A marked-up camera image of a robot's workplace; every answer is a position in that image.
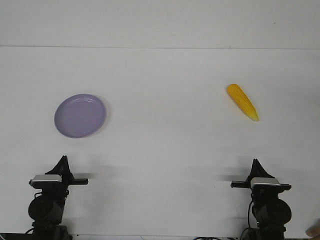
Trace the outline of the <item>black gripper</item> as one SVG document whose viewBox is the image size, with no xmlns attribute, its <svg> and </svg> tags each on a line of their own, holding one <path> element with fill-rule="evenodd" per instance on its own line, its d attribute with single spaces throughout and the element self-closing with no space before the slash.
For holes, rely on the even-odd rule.
<svg viewBox="0 0 320 240">
<path fill-rule="evenodd" d="M 275 178 L 274 176 L 267 173 L 267 171 L 262 167 L 262 165 L 260 164 L 258 159 L 254 158 L 252 161 L 250 173 L 249 173 L 248 177 L 246 178 L 246 181 L 232 181 L 230 186 L 231 186 L 231 188 L 250 189 L 254 195 L 258 195 L 258 194 L 262 194 L 262 193 L 266 193 L 266 194 L 270 194 L 270 195 L 280 194 L 277 192 L 264 190 L 264 189 L 252 190 L 251 185 L 250 185 L 250 181 L 254 177 L 256 177 L 256 178 L 273 178 L 273 179 Z"/>
</svg>

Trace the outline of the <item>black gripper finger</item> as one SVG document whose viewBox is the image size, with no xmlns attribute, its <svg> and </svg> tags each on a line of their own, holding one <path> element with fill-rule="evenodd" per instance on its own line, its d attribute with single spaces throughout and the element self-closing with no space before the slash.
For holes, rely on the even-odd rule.
<svg viewBox="0 0 320 240">
<path fill-rule="evenodd" d="M 68 162 L 68 157 L 66 155 L 64 156 L 64 175 L 66 178 L 73 178 L 73 174 L 70 170 L 70 166 Z"/>
<path fill-rule="evenodd" d="M 64 166 L 66 162 L 66 156 L 63 155 L 58 163 L 51 169 L 50 171 L 46 172 L 46 175 L 61 175 L 64 171 Z"/>
</svg>

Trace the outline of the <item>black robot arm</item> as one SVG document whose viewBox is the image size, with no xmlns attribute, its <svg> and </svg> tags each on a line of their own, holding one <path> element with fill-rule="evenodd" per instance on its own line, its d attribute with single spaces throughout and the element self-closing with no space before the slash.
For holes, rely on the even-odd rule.
<svg viewBox="0 0 320 240">
<path fill-rule="evenodd" d="M 248 227 L 242 231 L 241 240 L 285 238 L 285 225 L 292 219 L 292 210 L 279 198 L 279 194 L 291 190 L 290 184 L 280 183 L 276 177 L 267 173 L 255 158 L 246 180 L 232 181 L 230 187 L 251 191 L 247 212 Z"/>
<path fill-rule="evenodd" d="M 35 175 L 29 185 L 40 192 L 35 194 L 28 207 L 28 215 L 33 219 L 32 238 L 34 240 L 72 240 L 68 228 L 62 225 L 63 213 L 69 181 L 74 180 L 68 157 L 62 156 L 52 170 Z"/>
</svg>

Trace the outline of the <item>person fingertip at edge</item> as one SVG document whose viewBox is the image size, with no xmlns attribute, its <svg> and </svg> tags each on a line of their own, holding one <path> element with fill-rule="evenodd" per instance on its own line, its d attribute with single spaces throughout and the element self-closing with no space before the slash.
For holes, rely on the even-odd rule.
<svg viewBox="0 0 320 240">
<path fill-rule="evenodd" d="M 311 240 L 319 240 L 320 239 L 320 219 L 318 218 L 314 222 L 314 224 L 305 231 L 305 233 Z"/>
</svg>

